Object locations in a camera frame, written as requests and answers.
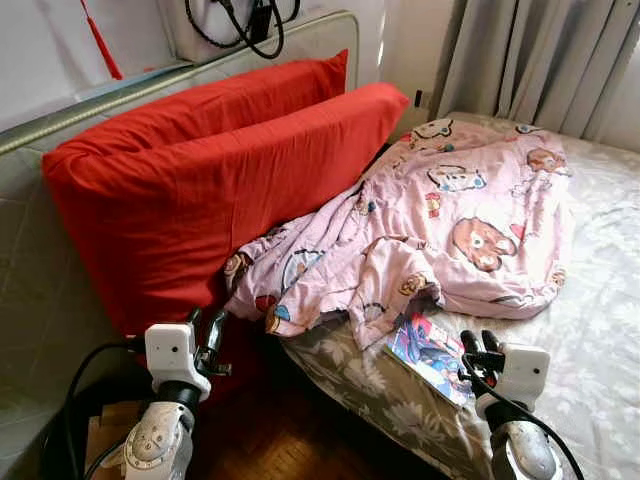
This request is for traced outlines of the colourful comic book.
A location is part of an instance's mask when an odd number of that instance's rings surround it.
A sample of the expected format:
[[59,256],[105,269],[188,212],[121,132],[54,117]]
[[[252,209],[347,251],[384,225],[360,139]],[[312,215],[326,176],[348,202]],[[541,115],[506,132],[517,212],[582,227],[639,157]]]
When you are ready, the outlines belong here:
[[453,338],[448,329],[435,325],[428,315],[404,317],[385,349],[453,406],[466,406],[474,398],[463,371],[460,340]]

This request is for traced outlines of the long red pillow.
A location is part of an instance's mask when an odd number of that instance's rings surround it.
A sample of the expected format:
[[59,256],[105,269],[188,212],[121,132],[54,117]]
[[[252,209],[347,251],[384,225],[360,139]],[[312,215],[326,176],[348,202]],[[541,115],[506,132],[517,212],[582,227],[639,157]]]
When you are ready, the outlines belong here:
[[124,333],[215,305],[242,244],[356,182],[407,106],[385,83],[175,143],[61,143],[42,174],[111,323]]
[[201,84],[111,116],[90,134],[169,145],[279,118],[346,91],[348,58],[344,49]]

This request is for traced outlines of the brown cardboard box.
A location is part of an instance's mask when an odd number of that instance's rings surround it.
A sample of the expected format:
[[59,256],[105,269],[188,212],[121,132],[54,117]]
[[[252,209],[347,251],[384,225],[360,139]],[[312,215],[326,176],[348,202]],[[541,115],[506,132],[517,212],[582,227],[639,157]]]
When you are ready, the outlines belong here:
[[125,480],[123,440],[141,416],[141,402],[129,399],[93,407],[88,420],[84,467],[91,466],[102,453],[115,451],[100,462],[90,480]]

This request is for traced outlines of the pink cartoon print blanket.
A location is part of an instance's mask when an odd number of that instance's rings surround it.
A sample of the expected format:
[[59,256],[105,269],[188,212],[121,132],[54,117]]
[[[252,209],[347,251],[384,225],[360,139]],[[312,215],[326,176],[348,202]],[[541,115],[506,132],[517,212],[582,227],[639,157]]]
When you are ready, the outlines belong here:
[[530,319],[566,279],[570,183],[543,129],[422,124],[351,187],[234,252],[225,308],[279,337],[344,317],[362,348],[430,305]]

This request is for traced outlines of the grey curtain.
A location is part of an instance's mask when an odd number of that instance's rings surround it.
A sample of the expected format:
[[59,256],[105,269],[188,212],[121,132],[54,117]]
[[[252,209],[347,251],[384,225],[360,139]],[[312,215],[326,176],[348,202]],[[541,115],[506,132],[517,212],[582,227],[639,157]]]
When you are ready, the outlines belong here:
[[458,0],[431,108],[639,151],[639,35],[640,0]]

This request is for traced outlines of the red tassel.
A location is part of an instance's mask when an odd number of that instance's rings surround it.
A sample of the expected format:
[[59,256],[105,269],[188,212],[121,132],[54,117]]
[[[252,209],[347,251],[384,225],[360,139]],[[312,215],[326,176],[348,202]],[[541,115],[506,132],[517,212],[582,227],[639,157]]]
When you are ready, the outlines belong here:
[[120,72],[119,65],[116,64],[113,54],[111,54],[110,47],[106,44],[105,38],[102,36],[99,26],[97,26],[96,20],[92,17],[90,6],[88,6],[86,0],[78,1],[79,4],[81,4],[84,20],[86,20],[87,26],[90,28],[93,41],[95,41],[97,49],[99,49],[101,59],[104,61],[106,69],[108,69],[109,76],[115,79],[115,81],[123,81],[124,76],[122,72]]

